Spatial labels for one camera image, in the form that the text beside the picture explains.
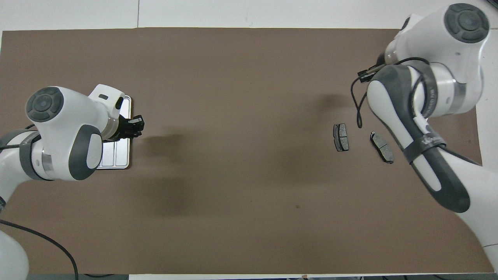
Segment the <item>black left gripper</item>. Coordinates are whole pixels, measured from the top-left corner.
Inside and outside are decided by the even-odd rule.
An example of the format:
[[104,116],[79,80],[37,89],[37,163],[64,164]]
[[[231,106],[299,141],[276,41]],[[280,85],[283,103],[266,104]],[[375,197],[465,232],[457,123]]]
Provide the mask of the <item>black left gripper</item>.
[[117,119],[109,118],[104,129],[105,142],[117,142],[121,139],[132,139],[142,135],[144,118],[136,115],[132,119],[119,116]]

